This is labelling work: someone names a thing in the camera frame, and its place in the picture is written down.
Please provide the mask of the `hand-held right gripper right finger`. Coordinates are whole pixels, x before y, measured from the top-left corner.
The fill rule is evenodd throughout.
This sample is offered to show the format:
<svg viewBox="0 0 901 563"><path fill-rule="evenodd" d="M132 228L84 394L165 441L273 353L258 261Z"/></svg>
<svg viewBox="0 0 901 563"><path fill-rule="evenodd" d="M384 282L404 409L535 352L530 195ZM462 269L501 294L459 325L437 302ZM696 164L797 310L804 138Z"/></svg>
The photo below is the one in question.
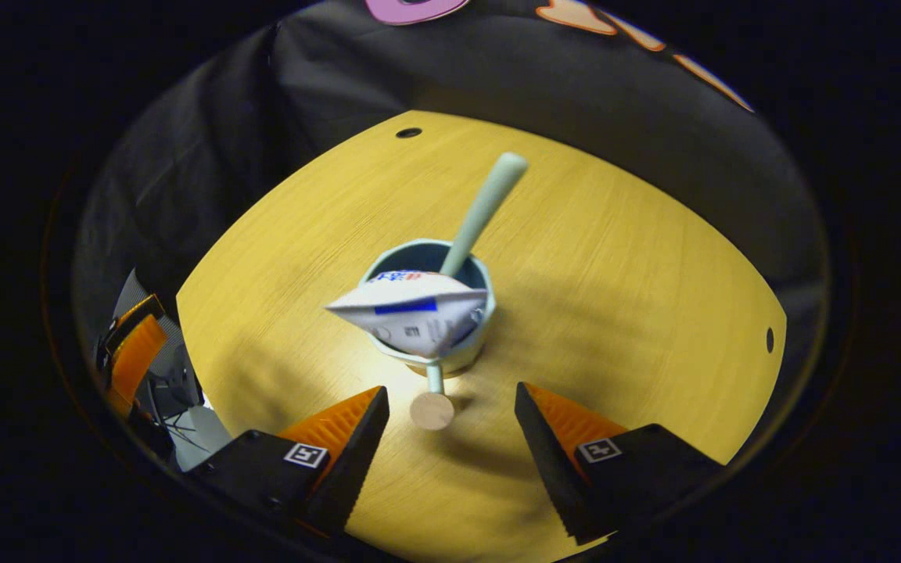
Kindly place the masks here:
<svg viewBox="0 0 901 563"><path fill-rule="evenodd" d="M548 498L579 545L644 530L723 470L660 424L629 430L532 382L516 385L515 416Z"/></svg>

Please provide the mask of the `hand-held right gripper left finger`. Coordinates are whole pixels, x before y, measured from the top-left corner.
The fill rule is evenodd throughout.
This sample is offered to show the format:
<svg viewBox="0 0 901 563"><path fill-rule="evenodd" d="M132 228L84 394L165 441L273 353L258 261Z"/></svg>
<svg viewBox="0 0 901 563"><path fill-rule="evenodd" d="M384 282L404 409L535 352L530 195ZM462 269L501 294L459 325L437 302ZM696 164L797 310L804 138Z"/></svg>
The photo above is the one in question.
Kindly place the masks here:
<svg viewBox="0 0 901 563"><path fill-rule="evenodd" d="M249 430L186 474L268 521L343 534L389 421L377 385L271 434Z"/></svg>

